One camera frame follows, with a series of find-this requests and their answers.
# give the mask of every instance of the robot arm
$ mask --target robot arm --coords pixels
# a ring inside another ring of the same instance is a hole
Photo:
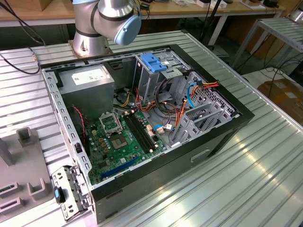
[[[131,0],[73,0],[76,20],[74,51],[83,57],[107,53],[107,38],[130,44],[138,35],[141,19]]]

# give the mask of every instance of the wooden desk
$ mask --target wooden desk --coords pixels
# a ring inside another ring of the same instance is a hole
[[[202,8],[196,4],[179,6],[174,2],[160,3],[153,2],[150,4],[149,19],[164,18],[185,18],[185,17],[205,17],[208,8]],[[257,9],[252,10],[234,0],[234,3],[228,4],[226,8],[218,9],[216,17],[220,17],[219,23],[209,42],[213,45],[228,16],[235,15],[257,15],[257,14],[274,14],[279,17],[285,8],[278,9]],[[75,23],[73,6],[70,0],[53,0],[49,6],[42,12],[28,9],[14,8],[15,13],[30,25],[54,25],[54,24],[73,24]],[[147,18],[147,12],[142,10],[142,19]],[[0,27],[19,26],[16,19],[3,9],[0,9]]]

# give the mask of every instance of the metal bracket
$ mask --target metal bracket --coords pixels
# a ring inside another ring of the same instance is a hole
[[[61,210],[65,221],[79,215],[92,205],[91,196],[78,166],[63,166],[52,174],[53,183],[64,197]]]

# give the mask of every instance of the metal case frame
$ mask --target metal case frame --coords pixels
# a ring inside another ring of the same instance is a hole
[[[195,72],[200,76],[203,75],[203,78],[206,81],[215,82],[215,79],[179,46],[168,45],[152,48],[154,51],[163,49],[173,50],[185,63],[195,69]],[[122,55],[131,57],[138,54],[138,52],[148,51],[151,51],[151,48],[138,50],[136,52],[125,52],[123,54],[112,54],[105,57],[65,61],[61,62],[60,65],[58,65],[58,63],[42,65],[46,86],[50,98],[53,101],[52,105],[65,143],[68,149],[73,150],[73,155],[71,155],[71,157],[73,158],[74,164],[80,165],[85,176],[88,175],[89,166],[81,156],[82,152],[84,152],[84,148],[75,128],[71,127],[73,124],[68,113],[64,110],[65,106],[63,100],[60,99],[61,96],[58,95],[54,71],[64,67],[64,70],[68,70],[78,66],[84,66],[91,62],[103,62],[106,61],[106,59],[119,58],[119,56],[121,57]],[[187,143],[176,145],[173,152],[162,154],[160,158],[155,158],[138,168],[132,169],[132,171],[119,175],[115,180],[107,182],[97,188],[90,187],[89,190],[95,202],[94,210],[98,223],[201,163],[201,161],[205,160],[208,156],[215,154],[239,129],[245,126],[250,119],[253,118],[254,114],[223,86],[216,88],[216,91],[227,100],[240,115],[232,121],[221,125],[219,128],[213,128],[203,136],[192,139]],[[62,102],[62,108],[58,106],[58,102]]]

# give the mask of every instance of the yellow wire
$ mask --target yellow wire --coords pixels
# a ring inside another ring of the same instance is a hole
[[[126,99],[125,103],[122,104],[121,107],[125,107],[125,106],[128,104],[130,94],[131,94],[131,93],[129,92],[128,95],[127,95],[127,99]]]
[[[214,83],[203,83],[203,84],[216,84],[217,82],[214,82]]]

